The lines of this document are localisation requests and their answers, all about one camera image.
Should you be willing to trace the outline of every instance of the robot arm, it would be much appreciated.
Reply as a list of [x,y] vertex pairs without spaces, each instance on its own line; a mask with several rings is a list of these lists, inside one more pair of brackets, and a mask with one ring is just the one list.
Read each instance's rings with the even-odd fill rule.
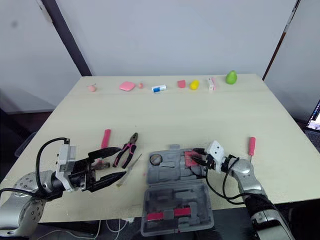
[[269,201],[264,188],[255,177],[253,165],[248,160],[232,155],[225,157],[224,149],[217,141],[211,143],[206,150],[195,150],[206,154],[205,163],[198,159],[195,159],[196,162],[219,173],[228,173],[237,180],[239,192],[260,240],[295,239],[280,212]]
[[27,237],[35,231],[47,201],[61,198],[63,191],[95,192],[113,184],[123,175],[116,172],[96,180],[92,163],[95,159],[106,158],[119,152],[121,148],[108,147],[88,153],[88,158],[75,161],[75,147],[63,144],[58,154],[56,172],[40,172],[40,182],[45,195],[40,195],[36,173],[31,172],[21,177],[14,190],[28,191],[33,196],[13,192],[9,199],[0,207],[0,237]]

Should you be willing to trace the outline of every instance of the white cable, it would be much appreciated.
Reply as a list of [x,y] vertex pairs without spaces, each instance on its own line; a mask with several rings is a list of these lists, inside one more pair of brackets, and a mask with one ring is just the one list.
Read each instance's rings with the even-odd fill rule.
[[[125,221],[125,223],[124,223],[123,227],[120,228],[120,231],[122,231],[125,228],[125,226],[128,224],[128,221],[126,221],[126,220],[124,220],[124,221]],[[106,227],[109,229],[110,232],[112,232],[112,233],[117,233],[118,232],[118,230],[112,230],[110,228],[110,226],[108,224],[108,220],[105,220],[105,223],[106,223]]]
[[40,240],[40,239],[42,239],[42,238],[44,238],[44,237],[46,237],[46,236],[48,236],[50,234],[56,233],[56,232],[64,232],[64,233],[70,234],[71,236],[74,236],[77,239],[96,239],[98,237],[98,235],[99,235],[100,227],[101,227],[101,220],[99,221],[99,228],[98,228],[98,231],[97,231],[95,237],[77,236],[77,235],[73,234],[72,232],[66,231],[66,230],[53,230],[53,231],[48,232],[47,234],[37,238],[36,240]]
[[118,239],[118,237],[119,237],[119,234],[120,234],[120,222],[121,222],[121,220],[119,219],[119,230],[118,230],[118,234],[116,235],[116,237],[115,237],[115,239],[114,239],[114,240],[117,240],[117,239]]
[[117,233],[117,235],[116,235],[116,237],[115,237],[114,240],[117,240],[117,239],[118,239],[120,232],[121,232],[121,231],[126,227],[126,225],[128,224],[128,222],[125,221],[123,227],[120,228],[120,226],[121,226],[121,219],[119,219],[119,229],[118,229],[117,231],[115,231],[115,230],[112,230],[112,229],[110,228],[110,226],[109,226],[109,224],[108,224],[108,220],[105,220],[105,223],[106,223],[106,227],[109,229],[110,232],[112,232],[112,233]]

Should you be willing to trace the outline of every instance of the blue label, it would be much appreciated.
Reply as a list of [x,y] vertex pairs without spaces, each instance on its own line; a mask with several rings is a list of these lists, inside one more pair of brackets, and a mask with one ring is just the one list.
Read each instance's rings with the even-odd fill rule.
[[160,92],[160,87],[156,87],[156,88],[154,88],[154,89],[153,89],[153,92],[154,92],[154,93],[156,93],[156,92]]

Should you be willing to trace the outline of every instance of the green pear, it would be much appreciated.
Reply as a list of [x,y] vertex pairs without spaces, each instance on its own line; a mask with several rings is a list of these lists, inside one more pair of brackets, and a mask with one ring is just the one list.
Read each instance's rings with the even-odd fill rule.
[[227,84],[235,84],[237,81],[237,73],[235,70],[232,70],[228,73],[228,75],[225,77],[225,81]]

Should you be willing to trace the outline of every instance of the monitor screen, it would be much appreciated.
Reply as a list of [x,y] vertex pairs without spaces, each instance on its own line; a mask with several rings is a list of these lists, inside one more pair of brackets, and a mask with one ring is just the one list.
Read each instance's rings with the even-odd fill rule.
[[308,124],[306,125],[309,129],[319,130],[320,131],[320,101],[316,105]]

